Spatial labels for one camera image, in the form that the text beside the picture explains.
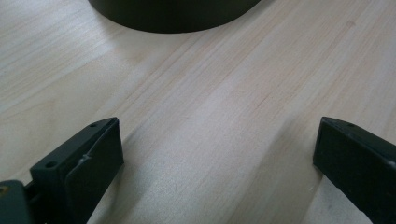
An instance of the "small hole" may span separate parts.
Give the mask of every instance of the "small hole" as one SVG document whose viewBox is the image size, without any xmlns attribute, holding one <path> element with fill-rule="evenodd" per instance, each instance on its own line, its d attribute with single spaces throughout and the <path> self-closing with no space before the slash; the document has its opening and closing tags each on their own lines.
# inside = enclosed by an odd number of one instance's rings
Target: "small hole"
<svg viewBox="0 0 396 224">
<path fill-rule="evenodd" d="M 46 168 L 52 168 L 56 166 L 58 163 L 56 161 L 50 161 L 49 163 L 46 164 Z"/>
</svg>

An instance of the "black clamp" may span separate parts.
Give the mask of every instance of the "black clamp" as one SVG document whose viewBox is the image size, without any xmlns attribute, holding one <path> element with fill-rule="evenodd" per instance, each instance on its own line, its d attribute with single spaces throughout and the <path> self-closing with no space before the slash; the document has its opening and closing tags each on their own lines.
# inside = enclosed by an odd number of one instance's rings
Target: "black clamp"
<svg viewBox="0 0 396 224">
<path fill-rule="evenodd" d="M 352 123 L 323 118 L 314 164 L 373 223 L 396 223 L 396 146 Z"/>
<path fill-rule="evenodd" d="M 136 30 L 178 34 L 220 26 L 260 0 L 89 0 L 110 20 Z"/>
<path fill-rule="evenodd" d="M 30 169 L 0 182 L 0 223 L 86 223 L 123 165 L 119 120 L 97 121 Z"/>
</svg>

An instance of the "light wood surface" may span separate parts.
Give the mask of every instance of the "light wood surface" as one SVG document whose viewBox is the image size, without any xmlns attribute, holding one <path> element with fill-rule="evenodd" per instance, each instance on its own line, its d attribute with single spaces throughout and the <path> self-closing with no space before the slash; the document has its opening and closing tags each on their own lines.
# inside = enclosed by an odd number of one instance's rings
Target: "light wood surface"
<svg viewBox="0 0 396 224">
<path fill-rule="evenodd" d="M 323 116 L 396 144 L 396 1 L 261 1 L 215 29 L 131 30 L 86 0 L 0 0 L 0 180 L 118 117 L 90 223 L 370 223 L 312 165 Z"/>
</svg>

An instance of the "black cylindrical base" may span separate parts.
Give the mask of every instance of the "black cylindrical base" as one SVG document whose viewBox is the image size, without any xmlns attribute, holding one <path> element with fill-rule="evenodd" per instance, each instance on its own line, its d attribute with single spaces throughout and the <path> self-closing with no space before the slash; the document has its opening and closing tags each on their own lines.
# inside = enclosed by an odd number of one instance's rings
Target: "black cylindrical base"
<svg viewBox="0 0 396 224">
<path fill-rule="evenodd" d="M 260 0 L 89 0 L 121 25 L 153 33 L 201 31 L 232 21 Z"/>
</svg>

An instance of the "clamp jaw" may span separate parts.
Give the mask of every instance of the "clamp jaw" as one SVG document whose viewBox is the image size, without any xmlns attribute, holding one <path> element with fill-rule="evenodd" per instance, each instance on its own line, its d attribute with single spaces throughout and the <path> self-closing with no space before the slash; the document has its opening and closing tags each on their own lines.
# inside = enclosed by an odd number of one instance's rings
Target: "clamp jaw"
<svg viewBox="0 0 396 224">
<path fill-rule="evenodd" d="M 314 165 L 373 223 L 396 223 L 396 146 L 354 124 L 322 118 Z"/>
<path fill-rule="evenodd" d="M 86 223 L 123 165 L 117 118 L 97 121 L 30 169 L 32 182 L 0 182 L 0 223 Z"/>
</svg>

